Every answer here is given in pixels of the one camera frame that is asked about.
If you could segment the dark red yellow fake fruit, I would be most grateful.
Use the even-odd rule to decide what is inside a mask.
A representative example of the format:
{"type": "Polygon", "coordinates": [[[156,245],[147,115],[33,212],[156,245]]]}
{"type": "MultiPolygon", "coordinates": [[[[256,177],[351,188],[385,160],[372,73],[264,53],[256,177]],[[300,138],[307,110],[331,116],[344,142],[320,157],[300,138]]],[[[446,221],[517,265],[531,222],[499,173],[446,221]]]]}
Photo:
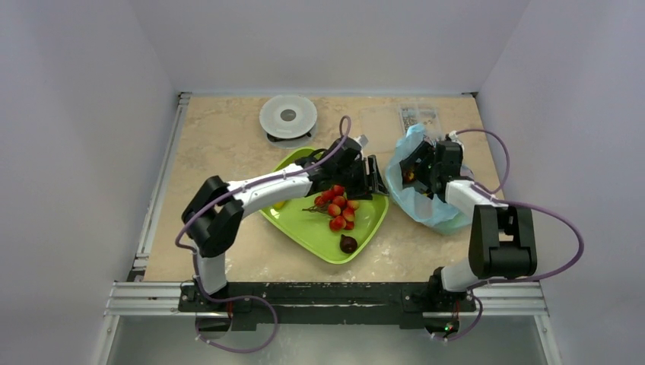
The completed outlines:
{"type": "Polygon", "coordinates": [[[412,184],[416,180],[415,172],[412,170],[407,170],[402,172],[402,183],[403,184],[412,184]]]}

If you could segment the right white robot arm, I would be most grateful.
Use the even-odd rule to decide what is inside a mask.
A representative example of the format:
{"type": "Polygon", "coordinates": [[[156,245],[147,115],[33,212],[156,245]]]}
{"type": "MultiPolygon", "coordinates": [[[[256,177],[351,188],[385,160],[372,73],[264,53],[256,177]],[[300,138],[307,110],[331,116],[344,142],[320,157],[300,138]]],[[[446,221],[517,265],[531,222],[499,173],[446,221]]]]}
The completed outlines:
{"type": "Polygon", "coordinates": [[[455,141],[422,141],[399,164],[408,181],[422,184],[430,197],[471,220],[466,258],[437,268],[428,281],[427,299],[436,309],[446,309],[488,279],[529,277],[537,269],[531,210],[503,203],[463,176],[462,160],[463,149],[455,141]]]}

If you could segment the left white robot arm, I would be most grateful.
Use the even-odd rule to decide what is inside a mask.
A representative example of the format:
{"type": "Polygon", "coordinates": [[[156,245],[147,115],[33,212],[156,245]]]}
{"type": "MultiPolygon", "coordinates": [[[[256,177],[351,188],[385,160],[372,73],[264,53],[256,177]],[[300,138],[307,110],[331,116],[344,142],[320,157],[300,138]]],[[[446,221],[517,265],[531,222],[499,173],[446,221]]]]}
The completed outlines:
{"type": "Polygon", "coordinates": [[[244,218],[275,203],[305,198],[339,185],[351,199],[371,200],[389,194],[375,156],[364,156],[354,138],[340,137],[295,159],[273,173],[225,182],[219,176],[205,180],[181,215],[184,224],[176,238],[191,239],[197,301],[209,311],[227,300],[225,253],[234,244],[244,218]]]}

